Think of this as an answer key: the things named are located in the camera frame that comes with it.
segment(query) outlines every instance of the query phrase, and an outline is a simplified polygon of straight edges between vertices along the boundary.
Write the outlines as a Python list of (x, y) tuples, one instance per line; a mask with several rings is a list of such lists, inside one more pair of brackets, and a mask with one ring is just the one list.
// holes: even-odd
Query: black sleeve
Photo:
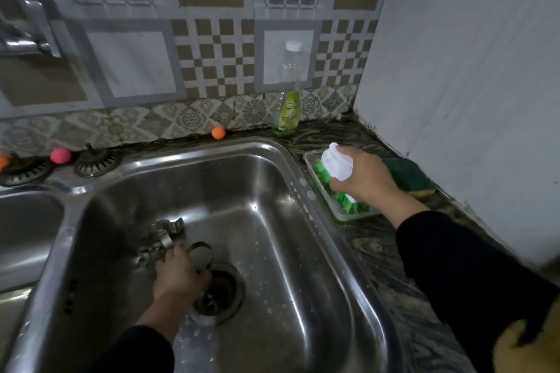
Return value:
[(89, 373), (172, 373), (175, 366), (171, 344), (149, 326), (127, 329), (103, 352)]
[(479, 373), (494, 371), (494, 344), (514, 321), (527, 320), (519, 344), (531, 343), (560, 292), (439, 212), (405, 220), (396, 243), (406, 274), (452, 328)]

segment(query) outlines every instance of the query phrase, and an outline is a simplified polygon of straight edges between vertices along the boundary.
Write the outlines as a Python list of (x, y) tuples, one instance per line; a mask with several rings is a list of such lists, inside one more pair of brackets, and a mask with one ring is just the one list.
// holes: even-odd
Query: plastic tray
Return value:
[(371, 207), (368, 207), (368, 209), (366, 209), (365, 211), (361, 211), (356, 214), (346, 213), (346, 211), (340, 205), (340, 202), (336, 199), (334, 193), (330, 189), (327, 189), (325, 188), (325, 186), (323, 186), (321, 181), (319, 181), (317, 174), (313, 170), (313, 165), (315, 165), (317, 160), (321, 158), (323, 152), (324, 151), (322, 149), (305, 152), (304, 161), (307, 164), (307, 170), (309, 171), (309, 174), (313, 179), (314, 187), (318, 189), (321, 195), (323, 196), (323, 199), (325, 200), (326, 204), (330, 208), (332, 215), (334, 215), (334, 217), (339, 221), (347, 222), (347, 221), (359, 220), (365, 217), (371, 217), (373, 215), (381, 214), (378, 210)]

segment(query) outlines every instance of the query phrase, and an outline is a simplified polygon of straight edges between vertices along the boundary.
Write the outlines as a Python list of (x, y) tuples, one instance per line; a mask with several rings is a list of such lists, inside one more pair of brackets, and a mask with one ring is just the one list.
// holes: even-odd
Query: pink ball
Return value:
[(50, 153), (50, 160), (55, 164), (66, 164), (72, 160), (72, 152), (63, 147), (58, 147)]

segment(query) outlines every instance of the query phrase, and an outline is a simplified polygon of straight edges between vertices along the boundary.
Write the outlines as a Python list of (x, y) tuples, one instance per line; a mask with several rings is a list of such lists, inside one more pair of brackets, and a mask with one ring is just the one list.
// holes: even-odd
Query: floral pattern tile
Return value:
[[(301, 121), (337, 117), (354, 102), (357, 85), (300, 90)], [(0, 120), (0, 152), (46, 155), (56, 147), (80, 150), (86, 143), (112, 147), (270, 124), (280, 92), (222, 99), (174, 101), (137, 107), (96, 109)]]

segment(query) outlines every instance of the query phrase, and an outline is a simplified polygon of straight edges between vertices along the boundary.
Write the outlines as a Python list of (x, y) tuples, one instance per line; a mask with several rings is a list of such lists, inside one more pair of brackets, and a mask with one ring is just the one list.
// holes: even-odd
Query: white wall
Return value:
[(385, 0), (354, 109), (523, 260), (560, 254), (560, 0)]

